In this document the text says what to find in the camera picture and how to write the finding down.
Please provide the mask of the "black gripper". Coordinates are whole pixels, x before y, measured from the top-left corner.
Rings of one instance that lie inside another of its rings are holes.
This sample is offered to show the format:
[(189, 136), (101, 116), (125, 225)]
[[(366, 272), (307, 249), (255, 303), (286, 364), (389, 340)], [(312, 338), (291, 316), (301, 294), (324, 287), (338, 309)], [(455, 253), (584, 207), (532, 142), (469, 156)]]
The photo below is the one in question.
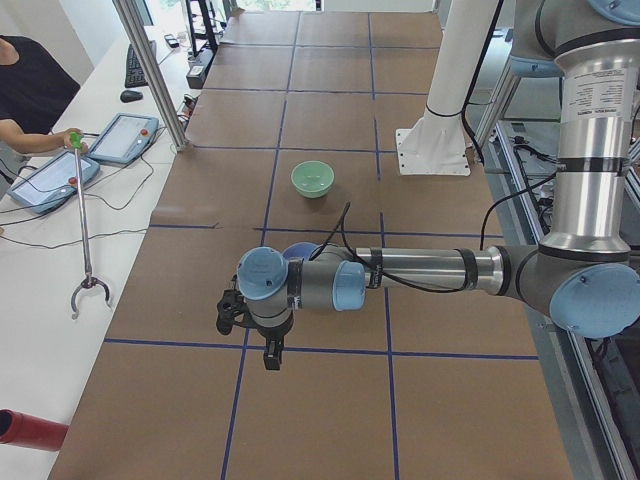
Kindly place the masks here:
[(287, 319), (278, 326), (259, 326), (257, 328), (258, 333), (265, 339), (263, 362), (266, 370), (279, 371), (281, 369), (284, 338), (292, 327), (293, 320)]

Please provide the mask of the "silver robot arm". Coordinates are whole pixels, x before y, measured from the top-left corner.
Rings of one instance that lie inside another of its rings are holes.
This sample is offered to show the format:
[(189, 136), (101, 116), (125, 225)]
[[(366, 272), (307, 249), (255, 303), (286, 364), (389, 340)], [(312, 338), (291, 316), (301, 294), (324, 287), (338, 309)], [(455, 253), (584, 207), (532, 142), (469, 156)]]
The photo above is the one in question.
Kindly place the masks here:
[(325, 242), (290, 259), (255, 248), (240, 259), (218, 303), (220, 333), (258, 331), (264, 364), (276, 370), (296, 310), (357, 310), (368, 291), (387, 286), (507, 296), (591, 339), (638, 319), (639, 276), (619, 228), (639, 78), (639, 5), (520, 1), (514, 28), (516, 59), (553, 63), (564, 77), (552, 225), (539, 243), (472, 251)]

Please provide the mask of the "person hand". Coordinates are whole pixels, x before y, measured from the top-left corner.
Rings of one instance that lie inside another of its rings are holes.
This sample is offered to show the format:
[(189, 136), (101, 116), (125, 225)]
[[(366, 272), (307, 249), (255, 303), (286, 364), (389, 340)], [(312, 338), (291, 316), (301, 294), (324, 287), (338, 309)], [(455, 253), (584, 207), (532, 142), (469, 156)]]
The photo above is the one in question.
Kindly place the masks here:
[(88, 151), (88, 145), (83, 141), (84, 134), (76, 128), (69, 128), (62, 132), (63, 146), (69, 150), (79, 150), (82, 154)]

